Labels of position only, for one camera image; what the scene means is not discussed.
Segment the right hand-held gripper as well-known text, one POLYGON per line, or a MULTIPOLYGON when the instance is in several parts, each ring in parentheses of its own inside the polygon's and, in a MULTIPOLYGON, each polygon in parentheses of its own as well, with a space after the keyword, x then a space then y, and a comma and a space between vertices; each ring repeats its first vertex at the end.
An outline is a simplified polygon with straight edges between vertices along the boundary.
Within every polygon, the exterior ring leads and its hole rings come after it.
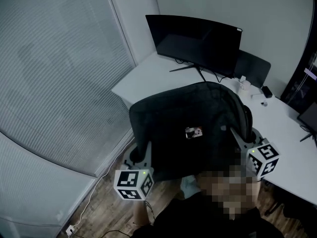
POLYGON ((230 128, 230 131, 239 148, 246 148, 245 160, 248 171, 258 179, 262 179, 274 171, 280 158, 280 152, 274 143, 269 142, 257 130, 252 131, 253 141, 248 144, 234 128, 230 128))

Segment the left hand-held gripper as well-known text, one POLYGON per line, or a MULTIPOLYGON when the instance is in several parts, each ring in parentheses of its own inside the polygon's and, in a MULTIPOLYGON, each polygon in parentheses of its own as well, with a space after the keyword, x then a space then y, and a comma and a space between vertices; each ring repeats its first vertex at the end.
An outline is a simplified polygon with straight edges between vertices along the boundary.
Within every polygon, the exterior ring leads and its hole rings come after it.
POLYGON ((115 171, 113 187, 123 200, 145 201, 149 195, 154 180, 152 174, 152 143, 146 147, 145 158, 142 162, 134 163, 124 159, 120 170, 115 171))

